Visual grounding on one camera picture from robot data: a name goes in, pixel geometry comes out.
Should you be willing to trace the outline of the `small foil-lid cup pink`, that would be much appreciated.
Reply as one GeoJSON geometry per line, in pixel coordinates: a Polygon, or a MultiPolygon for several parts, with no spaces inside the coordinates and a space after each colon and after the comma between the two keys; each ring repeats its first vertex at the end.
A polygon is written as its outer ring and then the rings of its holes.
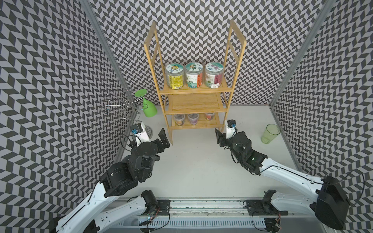
{"type": "Polygon", "coordinates": [[[215,117],[215,114],[216,113],[205,113],[205,119],[207,121],[212,121],[214,119],[214,117],[215,117]]]}

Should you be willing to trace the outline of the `sunflower seed jar yellow label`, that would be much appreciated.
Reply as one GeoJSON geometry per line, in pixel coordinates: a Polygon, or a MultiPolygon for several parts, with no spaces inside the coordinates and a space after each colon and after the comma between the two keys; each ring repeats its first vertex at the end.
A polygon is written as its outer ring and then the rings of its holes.
{"type": "Polygon", "coordinates": [[[166,81],[171,89],[181,89],[184,86],[184,66],[178,63],[166,66],[166,81]]]}

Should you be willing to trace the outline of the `jar with pink flower lid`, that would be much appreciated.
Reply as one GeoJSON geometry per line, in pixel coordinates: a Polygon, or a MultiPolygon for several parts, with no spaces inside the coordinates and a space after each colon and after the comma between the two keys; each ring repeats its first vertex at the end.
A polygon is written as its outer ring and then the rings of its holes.
{"type": "Polygon", "coordinates": [[[208,63],[205,66],[205,85],[209,88],[219,88],[222,84],[223,65],[221,63],[208,63]]]}

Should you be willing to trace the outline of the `jar with strawberry lid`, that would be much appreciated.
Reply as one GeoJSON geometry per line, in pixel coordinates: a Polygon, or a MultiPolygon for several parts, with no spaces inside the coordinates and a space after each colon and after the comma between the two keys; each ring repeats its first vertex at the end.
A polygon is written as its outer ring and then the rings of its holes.
{"type": "Polygon", "coordinates": [[[186,85],[189,88],[198,88],[202,85],[204,67],[200,63],[188,63],[185,66],[186,85]]]}

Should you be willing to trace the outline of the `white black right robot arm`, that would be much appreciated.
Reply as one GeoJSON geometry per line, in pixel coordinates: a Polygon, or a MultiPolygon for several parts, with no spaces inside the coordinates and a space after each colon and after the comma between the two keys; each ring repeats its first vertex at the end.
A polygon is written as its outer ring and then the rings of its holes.
{"type": "Polygon", "coordinates": [[[252,148],[245,132],[221,133],[215,130],[217,144],[230,150],[233,161],[252,175],[274,179],[300,192],[287,197],[280,194],[271,198],[270,204],[278,211],[293,211],[315,216],[324,225],[344,230],[351,202],[341,186],[341,181],[332,176],[323,178],[307,175],[278,163],[252,148]]]}

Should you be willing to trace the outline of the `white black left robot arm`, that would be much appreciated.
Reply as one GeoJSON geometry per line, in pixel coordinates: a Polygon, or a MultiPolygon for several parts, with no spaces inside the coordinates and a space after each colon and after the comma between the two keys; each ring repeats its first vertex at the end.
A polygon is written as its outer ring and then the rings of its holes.
{"type": "Polygon", "coordinates": [[[153,213],[158,201],[150,190],[114,209],[106,210],[106,207],[151,177],[154,163],[160,160],[159,153],[170,147],[164,129],[158,136],[158,139],[150,141],[136,134],[131,154],[113,164],[101,176],[93,191],[70,213],[52,218],[49,232],[103,233],[128,218],[153,213]]]}

